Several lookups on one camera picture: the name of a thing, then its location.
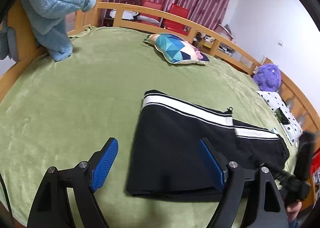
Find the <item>metal bolt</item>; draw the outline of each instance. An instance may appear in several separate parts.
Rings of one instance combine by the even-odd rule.
[[[231,161],[231,162],[229,162],[229,166],[232,167],[232,168],[236,168],[238,166],[238,163],[234,162],[234,161]]]
[[[49,167],[48,168],[48,173],[53,173],[55,171],[55,167]]]
[[[88,165],[87,161],[82,161],[79,163],[79,167],[81,167],[81,168],[85,168],[85,167],[87,167],[87,165]]]
[[[268,172],[269,172],[269,169],[268,169],[267,167],[262,167],[262,168],[261,168],[261,171],[262,171],[263,173],[268,173]]]

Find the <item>dark green cloth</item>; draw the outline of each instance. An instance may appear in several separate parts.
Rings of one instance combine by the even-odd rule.
[[[87,30],[74,37],[71,57],[36,59],[0,105],[0,171],[14,216],[24,225],[42,177],[50,166],[72,168],[88,160],[109,137],[119,153],[95,197],[110,227],[206,227],[217,203],[173,203],[130,197],[125,192],[132,139],[145,91],[157,89],[205,107],[225,111],[260,127],[275,127],[294,148],[252,79],[210,57],[208,65],[172,65],[147,34],[123,28]],[[77,227],[82,227],[72,189]],[[0,199],[5,204],[4,196]],[[240,212],[244,211],[245,201]],[[241,213],[235,225],[241,222]]]

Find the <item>hand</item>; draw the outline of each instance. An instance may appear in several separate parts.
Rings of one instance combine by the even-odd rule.
[[[301,202],[294,202],[292,204],[289,204],[287,206],[287,216],[288,216],[288,222],[292,222],[295,218],[297,218],[297,215],[302,207]]]

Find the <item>purple plush toy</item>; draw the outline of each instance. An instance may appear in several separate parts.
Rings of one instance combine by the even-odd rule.
[[[281,74],[275,64],[264,64],[259,67],[253,80],[262,91],[276,91],[281,84]]]

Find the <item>blue textured pad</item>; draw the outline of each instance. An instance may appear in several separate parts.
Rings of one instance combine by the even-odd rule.
[[[110,146],[102,156],[100,162],[97,164],[97,167],[94,169],[90,185],[93,192],[97,191],[98,188],[103,186],[107,175],[109,174],[110,168],[118,154],[118,148],[118,141],[113,139]]]
[[[204,164],[208,169],[209,175],[213,181],[214,187],[222,192],[224,189],[223,172],[203,140],[200,140],[200,152]]]

